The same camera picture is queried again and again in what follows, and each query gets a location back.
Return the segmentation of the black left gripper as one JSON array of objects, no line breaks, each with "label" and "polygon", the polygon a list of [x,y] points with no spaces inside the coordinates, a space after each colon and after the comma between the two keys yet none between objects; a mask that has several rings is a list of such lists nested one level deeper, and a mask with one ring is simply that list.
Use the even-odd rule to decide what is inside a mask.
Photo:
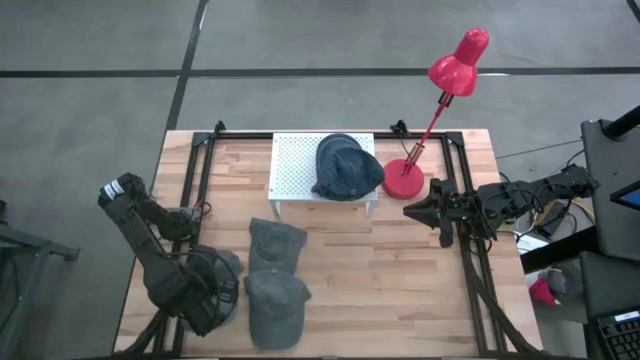
[{"label": "black left gripper", "polygon": [[239,298],[236,276],[200,276],[199,298],[181,316],[182,325],[191,333],[205,336],[224,326],[234,316]]}]

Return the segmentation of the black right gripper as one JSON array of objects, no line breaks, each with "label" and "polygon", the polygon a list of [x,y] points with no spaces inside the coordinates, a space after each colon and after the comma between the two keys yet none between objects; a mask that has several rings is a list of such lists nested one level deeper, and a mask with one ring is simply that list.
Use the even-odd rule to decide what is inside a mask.
[{"label": "black right gripper", "polygon": [[442,248],[453,245],[454,223],[467,221],[473,217],[473,210],[466,200],[450,195],[435,195],[430,193],[423,200],[407,205],[403,208],[404,215],[440,230],[439,243]]}]

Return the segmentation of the grey baseball cap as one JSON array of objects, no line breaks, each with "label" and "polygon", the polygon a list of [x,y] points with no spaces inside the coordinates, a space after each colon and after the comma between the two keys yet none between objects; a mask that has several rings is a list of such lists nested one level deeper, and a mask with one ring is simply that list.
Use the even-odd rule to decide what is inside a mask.
[{"label": "grey baseball cap", "polygon": [[239,275],[244,270],[239,257],[232,251],[215,250],[208,246],[200,246],[191,251],[186,264],[199,277],[211,274],[218,277],[234,275],[239,280]]},{"label": "grey baseball cap", "polygon": [[252,343],[274,351],[294,347],[304,330],[306,302],[312,297],[306,284],[288,272],[265,270],[245,277],[244,287]]},{"label": "grey baseball cap", "polygon": [[249,272],[278,270],[294,274],[308,233],[300,228],[269,220],[252,218]]}]

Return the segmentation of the white paper sheet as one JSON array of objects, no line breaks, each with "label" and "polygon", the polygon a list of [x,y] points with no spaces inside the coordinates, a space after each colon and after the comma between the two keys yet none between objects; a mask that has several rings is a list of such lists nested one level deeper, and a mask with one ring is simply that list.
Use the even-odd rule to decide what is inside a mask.
[{"label": "white paper sheet", "polygon": [[515,239],[516,246],[520,255],[548,245],[547,241],[533,236],[523,235],[521,233],[515,233]]}]

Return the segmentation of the black power adapter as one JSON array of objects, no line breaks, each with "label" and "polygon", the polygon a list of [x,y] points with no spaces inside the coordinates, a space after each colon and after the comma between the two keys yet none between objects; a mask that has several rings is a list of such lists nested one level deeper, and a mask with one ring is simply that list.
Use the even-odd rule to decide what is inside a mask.
[{"label": "black power adapter", "polygon": [[553,201],[545,206],[543,213],[534,221],[534,231],[542,236],[555,234],[567,213],[567,203]]}]

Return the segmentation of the white perforated metal shelf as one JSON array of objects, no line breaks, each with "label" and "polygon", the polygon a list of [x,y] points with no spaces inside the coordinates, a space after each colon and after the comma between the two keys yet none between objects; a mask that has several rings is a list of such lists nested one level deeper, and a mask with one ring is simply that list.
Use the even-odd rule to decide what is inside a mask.
[{"label": "white perforated metal shelf", "polygon": [[[276,133],[274,135],[268,200],[275,215],[281,214],[281,203],[284,201],[332,201],[311,192],[312,186],[316,183],[316,149],[320,141],[330,134],[333,133]],[[355,138],[365,151],[375,157],[374,137],[371,133],[345,134]],[[378,187],[361,199],[354,200],[365,204],[367,215],[372,213],[377,203]]]}]

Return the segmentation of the red cloth item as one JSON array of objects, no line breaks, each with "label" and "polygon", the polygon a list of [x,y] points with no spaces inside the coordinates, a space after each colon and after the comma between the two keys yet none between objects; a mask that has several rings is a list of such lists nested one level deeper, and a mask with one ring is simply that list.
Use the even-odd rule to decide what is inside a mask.
[{"label": "red cloth item", "polygon": [[529,287],[530,296],[541,303],[554,307],[556,305],[556,299],[553,296],[551,289],[545,279],[536,280]]}]

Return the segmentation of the red desk lamp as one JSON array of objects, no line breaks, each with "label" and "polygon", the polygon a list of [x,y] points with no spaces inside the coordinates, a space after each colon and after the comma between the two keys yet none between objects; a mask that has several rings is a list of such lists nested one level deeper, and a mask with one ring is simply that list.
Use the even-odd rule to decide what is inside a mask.
[{"label": "red desk lamp", "polygon": [[472,28],[465,33],[456,50],[437,60],[428,70],[428,78],[441,90],[438,107],[426,131],[404,160],[396,159],[384,167],[383,190],[395,199],[411,199],[424,186],[424,173],[418,165],[425,142],[429,138],[442,112],[455,97],[471,96],[476,87],[477,63],[490,43],[490,35],[483,28]]}]

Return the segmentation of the black beam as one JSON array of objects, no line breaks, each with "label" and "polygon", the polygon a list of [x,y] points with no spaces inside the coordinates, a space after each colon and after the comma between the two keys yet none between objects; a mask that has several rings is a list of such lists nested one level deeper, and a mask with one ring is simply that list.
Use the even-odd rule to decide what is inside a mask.
[{"label": "black beam", "polygon": [[520,260],[524,273],[528,274],[556,263],[574,259],[581,252],[600,254],[597,228],[595,226],[530,250],[521,255]]}]

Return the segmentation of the grey cloth item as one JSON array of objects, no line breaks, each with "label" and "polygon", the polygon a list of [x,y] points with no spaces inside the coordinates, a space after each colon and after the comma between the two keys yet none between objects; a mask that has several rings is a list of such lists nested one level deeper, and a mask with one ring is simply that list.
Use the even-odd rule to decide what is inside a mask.
[{"label": "grey cloth item", "polygon": [[566,277],[560,269],[549,269],[544,275],[544,280],[552,295],[561,296],[567,293]]}]

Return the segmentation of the grey metal stand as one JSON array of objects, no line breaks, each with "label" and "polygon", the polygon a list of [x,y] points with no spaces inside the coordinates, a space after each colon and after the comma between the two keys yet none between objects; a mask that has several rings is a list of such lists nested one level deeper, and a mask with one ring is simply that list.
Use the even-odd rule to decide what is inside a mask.
[{"label": "grey metal stand", "polygon": [[74,262],[80,253],[11,227],[4,219],[6,207],[0,200],[0,360],[15,352],[49,257]]}]

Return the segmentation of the grey side desk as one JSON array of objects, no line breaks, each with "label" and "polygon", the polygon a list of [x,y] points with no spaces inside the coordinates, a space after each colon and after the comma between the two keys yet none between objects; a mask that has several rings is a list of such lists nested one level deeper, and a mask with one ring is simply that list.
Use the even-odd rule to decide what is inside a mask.
[{"label": "grey side desk", "polygon": [[640,210],[610,200],[610,196],[640,181],[640,127],[621,140],[606,137],[599,122],[585,121],[581,135],[587,168],[600,184],[592,196],[602,253],[640,261]]}]

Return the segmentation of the black tablet blue screen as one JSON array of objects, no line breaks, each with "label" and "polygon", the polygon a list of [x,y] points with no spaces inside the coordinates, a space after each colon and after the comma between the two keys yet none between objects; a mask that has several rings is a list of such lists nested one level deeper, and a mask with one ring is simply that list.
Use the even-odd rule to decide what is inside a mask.
[{"label": "black tablet blue screen", "polygon": [[610,201],[640,211],[640,180],[611,193]]}]

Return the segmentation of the black pole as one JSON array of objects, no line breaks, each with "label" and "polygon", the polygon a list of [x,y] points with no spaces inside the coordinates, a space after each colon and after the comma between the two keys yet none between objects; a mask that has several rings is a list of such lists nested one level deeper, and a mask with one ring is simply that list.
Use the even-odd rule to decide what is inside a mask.
[{"label": "black pole", "polygon": [[602,133],[613,141],[622,140],[632,129],[640,126],[640,105],[615,121],[601,120]]}]

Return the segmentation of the black aluminium table frame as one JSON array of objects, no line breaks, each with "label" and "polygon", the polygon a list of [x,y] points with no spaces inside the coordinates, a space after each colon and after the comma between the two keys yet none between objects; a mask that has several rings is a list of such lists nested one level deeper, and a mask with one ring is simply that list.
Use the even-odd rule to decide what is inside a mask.
[{"label": "black aluminium table frame", "polygon": [[[153,190],[163,206],[179,205],[195,131],[166,135]],[[451,147],[455,177],[464,190],[500,177],[486,129],[441,130],[461,133],[467,155],[462,175],[458,148]],[[215,141],[201,242],[236,253],[246,265],[251,218],[277,220],[267,200],[271,134],[225,131]],[[427,180],[446,177],[442,141],[430,140],[420,159]],[[439,357],[474,356],[477,341],[469,308],[459,245],[439,247],[438,235],[402,214],[412,201],[379,192],[372,215],[363,203],[285,202],[281,220],[305,229],[309,238],[296,276],[312,293],[301,340],[287,351],[255,348],[249,335],[248,302],[241,289],[239,309],[230,324],[206,337],[184,333],[171,322],[162,350],[185,357]],[[501,234],[489,252],[500,306],[519,332],[542,349],[517,246]],[[113,350],[128,347],[156,308],[142,283],[142,267],[132,268]]]}]

